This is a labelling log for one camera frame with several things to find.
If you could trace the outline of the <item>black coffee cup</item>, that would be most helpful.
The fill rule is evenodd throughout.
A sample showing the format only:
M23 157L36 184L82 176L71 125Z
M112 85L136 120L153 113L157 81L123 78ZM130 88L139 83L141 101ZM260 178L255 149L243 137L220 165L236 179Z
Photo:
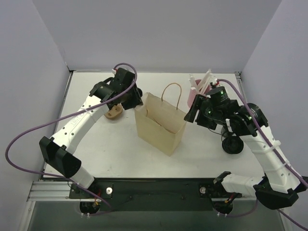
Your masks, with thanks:
M232 132L229 132L227 128L222 127L221 128L221 135L223 137L228 137L228 136L232 135Z

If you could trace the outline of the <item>beige paper bag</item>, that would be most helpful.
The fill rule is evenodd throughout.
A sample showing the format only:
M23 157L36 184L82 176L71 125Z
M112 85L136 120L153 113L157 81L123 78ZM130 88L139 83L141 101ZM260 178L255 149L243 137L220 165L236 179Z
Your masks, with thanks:
M171 85L180 89L176 105L164 100ZM138 137L168 156L178 147L186 127L186 113L179 109L181 95L181 85L173 82L164 88L160 97L145 93L141 98L143 105L134 109Z

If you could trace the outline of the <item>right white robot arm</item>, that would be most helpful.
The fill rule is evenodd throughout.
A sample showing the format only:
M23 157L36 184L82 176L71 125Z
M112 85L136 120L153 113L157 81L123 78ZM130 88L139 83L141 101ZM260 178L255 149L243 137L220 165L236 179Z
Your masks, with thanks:
M283 154L276 155L281 143L274 139L261 109L253 103L239 105L237 100L228 97L224 86L211 89L207 96L197 94L184 119L208 129L223 126L223 150L238 154L247 145L263 169L261 178L239 176L229 171L221 173L214 179L216 195L256 196L262 205L275 210L292 206L298 193L307 189L304 184L308 179L299 180L287 158Z

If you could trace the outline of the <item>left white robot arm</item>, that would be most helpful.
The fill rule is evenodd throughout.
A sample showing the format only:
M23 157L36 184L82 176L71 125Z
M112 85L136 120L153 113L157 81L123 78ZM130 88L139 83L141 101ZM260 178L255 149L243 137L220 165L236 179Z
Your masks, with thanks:
M95 178L82 166L73 154L91 127L114 106L124 110L142 105L142 91L136 85L135 73L116 67L113 77L96 83L90 90L78 115L72 117L50 138L43 137L39 146L45 162L81 186L87 198L97 194Z

